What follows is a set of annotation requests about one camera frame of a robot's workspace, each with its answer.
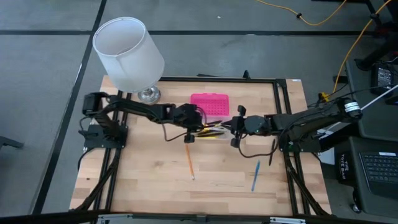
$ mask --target glass lamp base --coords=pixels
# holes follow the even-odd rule
[[[156,86],[152,86],[144,91],[139,92],[138,98],[145,104],[153,105],[160,100],[160,90]]]

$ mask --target pencil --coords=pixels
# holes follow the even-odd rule
[[[188,158],[188,163],[189,163],[189,170],[190,170],[190,172],[191,172],[192,180],[195,180],[195,176],[193,175],[191,157],[190,157],[190,155],[189,155],[188,144],[185,144],[185,151],[187,152],[187,158]]]

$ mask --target wooden tabletop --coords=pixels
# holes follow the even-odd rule
[[[229,114],[275,114],[271,84],[158,82],[159,103],[189,103],[192,93],[229,95]],[[287,80],[290,105],[296,113],[307,109],[300,80]],[[116,94],[108,76],[101,91]],[[189,144],[195,180],[191,179],[183,138],[165,142],[161,125],[145,117],[129,114],[129,135],[122,150],[111,210],[115,212],[184,213],[212,215],[291,215],[283,155],[245,159],[229,145],[229,139],[196,139]],[[168,138],[183,133],[166,125]],[[245,154],[269,152],[274,137],[248,136],[241,142]],[[104,149],[87,154],[81,162],[70,208],[79,206],[98,182]],[[257,160],[261,161],[255,190],[251,192]],[[301,153],[305,183],[322,208],[330,212],[320,163],[311,154]],[[107,193],[104,188],[101,208]],[[296,186],[299,211],[300,191]]]

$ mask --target lamp shade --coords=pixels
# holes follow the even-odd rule
[[[164,59],[138,19],[120,17],[103,24],[94,34],[93,47],[115,87],[137,93],[155,85],[164,71]]]

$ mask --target wire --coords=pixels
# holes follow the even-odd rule
[[[342,90],[344,87],[346,87],[347,85],[348,85],[348,83],[346,83],[345,85],[343,85],[343,87],[341,87],[340,89],[338,89],[338,90],[335,91],[334,93],[328,95],[328,97],[330,97],[330,96],[334,95],[335,93],[341,91],[341,90]],[[312,104],[308,105],[307,107],[311,107],[311,106],[313,106],[313,105],[315,105],[315,104],[319,104],[319,103],[320,103],[320,100],[318,100],[318,101],[315,102],[315,103],[312,103]]]
[[[372,90],[372,89],[375,89],[375,88],[383,88],[383,87],[389,87],[389,86],[395,86],[395,85],[396,84],[390,84],[390,85],[384,85],[384,86],[374,86],[374,87],[369,87],[369,88],[365,88],[365,89],[362,89],[362,90],[352,91],[352,92],[349,92],[349,93],[344,94],[342,96],[339,96],[336,99],[333,99],[333,101],[337,100],[338,98],[342,98],[344,96],[352,95],[353,93],[359,93],[359,92],[366,91],[366,90]]]
[[[238,146],[239,153],[240,153],[243,157],[248,158],[248,159],[253,158],[253,157],[257,157],[257,156],[271,156],[271,155],[273,155],[273,153],[277,150],[277,148],[278,148],[279,145],[280,145],[280,137],[283,136],[283,134],[286,132],[286,130],[292,128],[292,127],[294,126],[294,123],[296,123],[296,122],[299,121],[300,119],[303,119],[303,118],[305,118],[305,117],[307,117],[307,116],[312,116],[312,115],[315,115],[315,114],[318,114],[318,113],[324,113],[324,112],[328,111],[332,106],[333,106],[333,105],[331,105],[329,108],[327,108],[327,109],[325,109],[325,110],[321,110],[321,111],[317,111],[317,112],[312,113],[312,114],[307,114],[307,115],[305,115],[305,116],[301,116],[301,117],[295,119],[294,121],[292,121],[287,127],[285,127],[285,128],[282,130],[282,132],[280,132],[280,134],[279,134],[279,136],[278,136],[278,140],[276,141],[275,147],[274,147],[273,149],[271,149],[271,152],[269,152],[269,153],[265,153],[265,154],[255,154],[255,155],[251,155],[251,156],[247,156],[247,155],[243,154],[243,152],[242,152],[242,150],[241,150],[241,146],[240,146],[240,141],[241,141],[241,138],[242,138],[242,134],[241,134],[240,137],[239,137],[239,146]]]
[[[318,159],[319,162],[322,163],[321,159],[319,159],[319,156],[315,152],[311,152],[311,154]]]
[[[89,118],[89,116],[85,116],[84,118],[82,118],[82,119],[79,120],[80,129],[81,129],[82,131],[84,131],[82,122],[83,122],[85,119],[87,119],[87,118]]]
[[[273,7],[278,7],[279,9],[288,10],[288,11],[292,12],[293,14],[295,14],[296,17],[298,17],[298,18],[300,18],[301,20],[303,20],[303,22],[305,22],[306,24],[308,24],[308,25],[310,25],[310,26],[319,26],[319,25],[322,25],[323,23],[325,23],[326,21],[328,21],[330,18],[332,18],[332,17],[336,14],[336,12],[338,12],[338,11],[341,9],[341,7],[343,7],[344,3],[345,3],[347,0],[344,0],[343,3],[341,3],[341,4],[339,5],[339,7],[338,7],[332,14],[330,14],[330,16],[327,17],[324,21],[321,21],[321,22],[316,23],[316,24],[313,24],[313,23],[311,23],[311,22],[306,21],[306,20],[302,17],[301,13],[297,13],[297,12],[295,12],[293,9],[291,9],[291,8],[289,8],[289,7],[278,6],[278,5],[271,4],[271,3],[268,3],[268,2],[264,2],[264,1],[261,1],[261,0],[256,0],[256,1],[257,1],[257,2],[261,2],[261,3],[263,3],[263,4],[266,4],[266,5],[268,5],[268,6],[273,6]]]
[[[386,1],[386,3],[384,3],[377,11],[376,11],[376,15],[379,14],[379,12],[387,5],[391,2],[392,0],[388,0]],[[365,32],[365,30],[370,26],[370,24],[372,23],[373,19],[369,20],[369,22],[366,24],[366,26],[363,28],[363,30],[361,31],[360,35],[358,36],[358,38],[355,40],[354,44],[351,46],[351,48],[349,49],[349,51],[346,54],[346,57],[343,60],[343,63],[341,63],[340,65],[340,69],[338,71],[337,77],[336,77],[336,82],[335,82],[335,87],[333,88],[333,93],[336,91],[337,88],[337,83],[338,83],[338,79],[340,77],[341,72],[343,71],[343,67],[344,64],[346,63],[351,51],[353,51],[355,45],[359,42],[359,40],[361,40],[363,33]]]
[[[398,57],[395,57],[394,59],[392,59],[391,61],[385,61],[384,63],[392,63],[394,62]]]
[[[372,87],[372,88],[380,88],[380,87],[385,87],[385,86],[375,86],[375,87]],[[373,104],[374,102],[376,102],[378,99],[382,98],[383,96],[385,96],[386,94],[388,94],[389,92],[391,92],[392,90],[394,90],[394,89],[396,89],[396,88],[398,88],[398,85],[396,85],[396,86],[392,87],[391,89],[385,91],[383,94],[381,94],[380,96],[376,97],[374,100],[372,100],[372,101],[370,101],[369,103],[367,103],[365,106],[363,106],[363,107],[361,108],[361,111],[362,111],[362,110],[365,110],[368,106],[372,105],[372,104]],[[337,123],[333,124],[333,125],[330,126],[328,129],[326,129],[325,132],[329,131],[330,129],[334,128],[335,126],[337,126],[337,125],[339,125],[339,124],[341,124],[341,122],[337,122]]]
[[[162,125],[162,128],[163,128],[164,140],[167,141],[167,142],[173,141],[174,139],[177,139],[177,138],[183,136],[184,134],[187,134],[187,133],[188,133],[188,132],[184,132],[184,133],[179,134],[178,136],[175,136],[175,137],[173,137],[173,138],[171,138],[171,139],[167,139],[166,127],[164,126],[163,123],[161,123],[161,125]]]
[[[77,171],[79,171],[79,169],[80,169],[80,163],[81,163],[81,160],[83,159],[83,157],[84,157],[87,153],[91,152],[93,149],[94,149],[94,148],[88,148],[87,151],[85,151],[85,152],[80,156],[79,161],[77,162]]]

